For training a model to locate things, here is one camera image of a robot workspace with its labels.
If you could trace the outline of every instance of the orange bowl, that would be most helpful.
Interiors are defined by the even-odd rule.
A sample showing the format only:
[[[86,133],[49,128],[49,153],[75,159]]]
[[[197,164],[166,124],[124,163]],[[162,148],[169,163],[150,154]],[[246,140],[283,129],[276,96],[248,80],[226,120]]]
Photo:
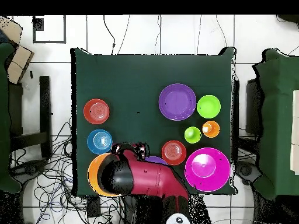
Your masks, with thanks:
[[[203,134],[208,138],[216,137],[220,132],[220,126],[215,121],[208,121],[203,124]]]
[[[88,178],[88,182],[89,182],[89,185],[91,186],[91,188],[99,195],[105,196],[105,197],[119,197],[119,196],[121,196],[120,194],[110,194],[110,193],[104,192],[99,187],[99,183],[98,183],[98,171],[99,171],[100,165],[109,154],[111,154],[111,153],[104,153],[104,154],[99,155],[94,158],[94,160],[89,165],[89,168],[87,171],[87,178]]]

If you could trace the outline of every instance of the purple plate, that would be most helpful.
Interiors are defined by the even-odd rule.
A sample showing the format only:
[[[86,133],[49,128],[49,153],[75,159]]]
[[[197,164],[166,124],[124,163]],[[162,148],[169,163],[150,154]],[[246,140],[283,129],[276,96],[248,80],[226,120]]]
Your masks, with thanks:
[[[170,120],[185,120],[196,108],[194,91],[184,84],[171,84],[161,92],[159,108],[161,113]]]

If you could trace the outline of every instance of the floor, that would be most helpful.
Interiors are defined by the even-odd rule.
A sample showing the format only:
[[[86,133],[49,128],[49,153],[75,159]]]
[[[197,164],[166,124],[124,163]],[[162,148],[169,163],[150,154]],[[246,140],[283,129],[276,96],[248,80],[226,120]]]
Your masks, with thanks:
[[[10,16],[23,27],[21,45],[34,52],[22,79],[23,132],[27,134],[39,131],[39,76],[48,75],[51,80],[52,134],[56,144],[66,140],[70,134],[68,127],[59,133],[62,125],[71,117],[69,49],[79,47],[92,54],[111,54],[113,39],[105,28],[103,16],[66,16],[65,34],[63,16],[36,17],[44,18],[44,30],[36,31],[36,41],[39,43],[33,43],[31,16]],[[284,22],[276,15],[162,15],[161,19],[160,34],[158,15],[105,16],[107,27],[115,37],[116,46],[113,54],[216,55],[226,46],[235,47],[236,73],[241,84],[240,128],[245,128],[246,123],[246,83],[256,77],[252,65],[261,62],[262,51],[266,48],[278,48],[281,52],[289,54],[299,46],[296,24]],[[60,43],[45,42],[49,40]],[[291,55],[299,55],[299,49]],[[30,71],[33,72],[33,78],[30,77]],[[239,130],[239,133],[247,135],[243,129]],[[18,158],[21,154],[23,151],[18,150],[13,155]],[[38,158],[40,151],[37,145],[27,148],[26,155],[20,158],[20,161]],[[39,183],[49,186],[53,182],[39,178]],[[251,188],[243,185],[237,176],[234,177],[234,186],[238,189],[237,195],[204,196],[213,224],[252,224]],[[23,200],[25,219],[33,223],[40,217],[40,205],[34,192],[37,197],[43,197],[43,190],[37,187],[37,181],[31,181],[26,187]],[[52,206],[51,210],[46,210],[47,216],[40,219],[39,224],[84,224],[76,211],[68,211],[65,214],[61,206]],[[63,214],[64,222],[59,222]]]

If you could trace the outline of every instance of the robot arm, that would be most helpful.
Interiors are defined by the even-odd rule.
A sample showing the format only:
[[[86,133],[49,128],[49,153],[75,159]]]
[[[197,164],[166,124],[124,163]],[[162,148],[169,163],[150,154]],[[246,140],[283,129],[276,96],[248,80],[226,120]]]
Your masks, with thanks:
[[[166,224],[173,214],[189,218],[189,193],[170,166],[143,160],[132,146],[114,147],[113,151],[113,158],[102,164],[102,169],[98,172],[98,182],[103,191],[161,198],[162,224]]]

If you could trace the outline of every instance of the green cup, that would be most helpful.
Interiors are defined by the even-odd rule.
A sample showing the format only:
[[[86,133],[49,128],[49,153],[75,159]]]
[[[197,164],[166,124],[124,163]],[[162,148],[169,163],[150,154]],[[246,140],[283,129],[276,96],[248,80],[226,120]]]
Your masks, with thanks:
[[[201,132],[196,127],[189,127],[185,130],[185,140],[190,144],[195,144],[201,138]]]
[[[205,95],[197,103],[197,111],[203,118],[214,118],[218,115],[221,104],[214,95]]]

